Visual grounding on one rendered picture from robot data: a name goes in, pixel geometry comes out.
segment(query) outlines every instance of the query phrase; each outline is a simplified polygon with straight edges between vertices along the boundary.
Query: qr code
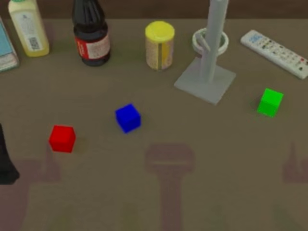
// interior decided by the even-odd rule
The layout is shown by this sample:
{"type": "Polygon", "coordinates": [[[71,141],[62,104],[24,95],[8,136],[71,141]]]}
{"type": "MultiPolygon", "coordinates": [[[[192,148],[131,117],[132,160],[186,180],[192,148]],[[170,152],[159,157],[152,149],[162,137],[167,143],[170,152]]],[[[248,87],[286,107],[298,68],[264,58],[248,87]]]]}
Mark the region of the qr code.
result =
{"type": "Polygon", "coordinates": [[[29,39],[31,48],[35,51],[35,50],[39,50],[39,43],[37,38],[30,38],[29,39]]]}

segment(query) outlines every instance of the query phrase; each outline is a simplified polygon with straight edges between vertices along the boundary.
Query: white remote control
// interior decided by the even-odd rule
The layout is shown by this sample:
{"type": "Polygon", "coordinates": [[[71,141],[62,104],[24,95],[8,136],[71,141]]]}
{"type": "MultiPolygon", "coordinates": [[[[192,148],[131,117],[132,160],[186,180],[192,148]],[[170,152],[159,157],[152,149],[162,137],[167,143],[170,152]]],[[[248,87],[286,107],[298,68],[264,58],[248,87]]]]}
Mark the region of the white remote control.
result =
{"type": "Polygon", "coordinates": [[[249,31],[241,43],[300,79],[308,77],[308,60],[279,43],[258,33],[249,31]]]}

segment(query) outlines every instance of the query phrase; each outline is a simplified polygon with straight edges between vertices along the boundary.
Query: white ring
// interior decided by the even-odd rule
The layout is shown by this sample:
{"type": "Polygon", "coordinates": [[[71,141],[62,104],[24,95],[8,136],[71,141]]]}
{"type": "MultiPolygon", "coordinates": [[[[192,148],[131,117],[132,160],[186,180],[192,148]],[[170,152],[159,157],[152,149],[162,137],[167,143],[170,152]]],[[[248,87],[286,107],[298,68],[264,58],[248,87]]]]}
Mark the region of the white ring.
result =
{"type": "MultiPolygon", "coordinates": [[[[196,31],[193,36],[192,36],[192,47],[194,49],[195,52],[197,52],[198,54],[202,55],[202,47],[199,45],[199,43],[197,42],[197,37],[196,37],[196,34],[199,34],[201,33],[202,36],[205,35],[206,33],[206,28],[202,28],[198,31],[196,31]]],[[[222,32],[222,36],[224,38],[224,44],[218,49],[218,56],[222,55],[228,48],[228,45],[229,45],[229,38],[227,36],[226,33],[222,32]]]]}

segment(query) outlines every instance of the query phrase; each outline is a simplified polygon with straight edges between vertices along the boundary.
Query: gray stand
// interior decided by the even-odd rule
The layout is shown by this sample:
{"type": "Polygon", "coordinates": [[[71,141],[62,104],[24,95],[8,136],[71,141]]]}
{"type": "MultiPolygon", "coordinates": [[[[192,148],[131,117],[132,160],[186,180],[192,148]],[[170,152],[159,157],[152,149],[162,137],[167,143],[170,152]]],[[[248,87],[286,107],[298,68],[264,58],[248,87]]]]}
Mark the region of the gray stand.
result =
{"type": "Polygon", "coordinates": [[[209,103],[216,105],[233,82],[236,74],[216,65],[212,81],[200,77],[200,58],[183,72],[174,86],[209,103]]]}

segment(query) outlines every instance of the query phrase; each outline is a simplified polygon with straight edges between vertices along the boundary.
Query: metal pole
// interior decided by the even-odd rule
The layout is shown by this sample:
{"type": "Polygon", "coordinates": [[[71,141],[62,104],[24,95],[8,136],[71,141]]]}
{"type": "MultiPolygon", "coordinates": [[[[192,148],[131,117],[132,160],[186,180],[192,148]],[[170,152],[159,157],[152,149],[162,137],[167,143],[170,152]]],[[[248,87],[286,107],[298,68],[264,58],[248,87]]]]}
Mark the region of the metal pole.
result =
{"type": "Polygon", "coordinates": [[[200,65],[200,75],[206,82],[212,82],[214,78],[217,54],[220,47],[221,35],[225,23],[229,0],[211,0],[205,40],[210,51],[204,51],[200,65]]]}

